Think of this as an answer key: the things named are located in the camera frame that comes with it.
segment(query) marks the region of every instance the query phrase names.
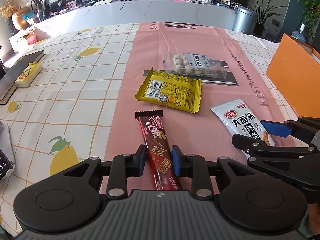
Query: gray trash can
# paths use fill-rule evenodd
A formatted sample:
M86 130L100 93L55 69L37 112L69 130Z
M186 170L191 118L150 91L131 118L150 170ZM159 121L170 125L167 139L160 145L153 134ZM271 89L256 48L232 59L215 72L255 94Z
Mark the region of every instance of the gray trash can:
M249 8L239 6L232 30L239 33L252 34L258 19L258 14Z

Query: spicy gluten strip package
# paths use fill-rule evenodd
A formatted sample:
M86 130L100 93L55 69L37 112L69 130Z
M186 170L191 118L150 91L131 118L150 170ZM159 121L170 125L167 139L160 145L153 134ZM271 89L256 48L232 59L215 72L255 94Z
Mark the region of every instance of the spicy gluten strip package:
M241 134L257 140L265 141L269 146L275 146L266 129L241 99L230 101L211 108L230 132Z

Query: pink paper mat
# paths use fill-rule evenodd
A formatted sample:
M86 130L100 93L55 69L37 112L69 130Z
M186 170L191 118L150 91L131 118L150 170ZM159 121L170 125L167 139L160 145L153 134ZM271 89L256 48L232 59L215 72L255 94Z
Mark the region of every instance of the pink paper mat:
M143 83L144 70L161 70L162 54L167 52L189 52L214 55L226 61L239 86L203 84L200 111L190 114L171 108L135 99ZM284 117L263 79L247 59L236 40L223 29L184 24L141 23L136 33L109 134L105 159L123 153L135 153L144 144L140 125L135 120L136 111L164 109L163 124L170 147L178 145L183 154L197 154L208 161L227 156L246 163L244 154L233 147L231 135L224 124L210 110L213 106L241 98L259 120L283 122ZM293 146L291 138L274 138L278 146ZM108 178L104 178L105 192ZM149 166L146 163L141 178L129 178L131 189L153 189ZM191 180L181 178L184 189L190 189ZM212 184L218 192L214 178Z

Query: marble countertop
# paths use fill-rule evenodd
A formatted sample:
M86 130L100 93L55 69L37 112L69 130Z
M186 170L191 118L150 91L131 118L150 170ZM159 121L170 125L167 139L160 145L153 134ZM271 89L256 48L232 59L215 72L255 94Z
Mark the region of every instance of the marble countertop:
M236 17L234 11L227 8L187 1L134 0L123 5L124 2L113 0L108 4L80 7L44 20L36 28L48 34L41 38L105 25L138 22L189 23L231 30Z

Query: white device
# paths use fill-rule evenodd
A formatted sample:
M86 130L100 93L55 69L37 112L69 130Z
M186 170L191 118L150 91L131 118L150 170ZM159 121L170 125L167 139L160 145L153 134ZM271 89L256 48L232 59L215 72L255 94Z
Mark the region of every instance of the white device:
M98 0L98 2L96 2L94 5L99 5L99 4L105 4L105 3L111 3L112 2L112 0L101 0L101 1L99 1Z

